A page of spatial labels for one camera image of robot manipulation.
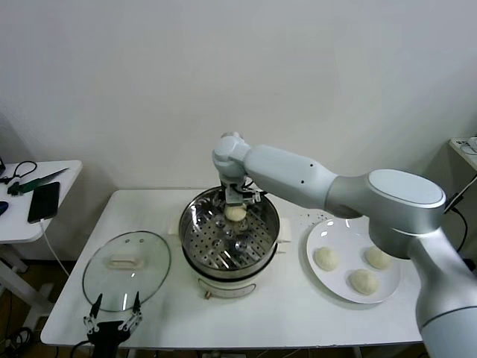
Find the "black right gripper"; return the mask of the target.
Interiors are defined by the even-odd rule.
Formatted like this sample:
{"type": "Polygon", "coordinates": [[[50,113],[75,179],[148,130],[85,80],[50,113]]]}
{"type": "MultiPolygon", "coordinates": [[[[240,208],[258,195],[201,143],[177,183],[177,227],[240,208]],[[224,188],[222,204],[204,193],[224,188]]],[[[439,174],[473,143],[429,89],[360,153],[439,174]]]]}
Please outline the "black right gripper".
{"type": "Polygon", "coordinates": [[[222,183],[225,200],[229,206],[239,206],[244,203],[244,194],[237,183],[222,183]]]}

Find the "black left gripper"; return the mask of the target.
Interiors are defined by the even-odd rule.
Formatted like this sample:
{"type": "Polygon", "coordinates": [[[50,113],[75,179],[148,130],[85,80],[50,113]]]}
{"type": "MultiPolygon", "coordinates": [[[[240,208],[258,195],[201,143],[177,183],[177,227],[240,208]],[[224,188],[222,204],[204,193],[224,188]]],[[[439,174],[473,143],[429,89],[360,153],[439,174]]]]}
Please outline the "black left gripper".
{"type": "Polygon", "coordinates": [[[129,330],[135,330],[142,322],[141,301],[136,293],[132,315],[123,323],[106,321],[97,324],[98,312],[103,294],[92,305],[89,315],[83,317],[83,323],[89,334],[89,342],[94,346],[92,358],[115,358],[119,345],[129,339],[129,330]]]}

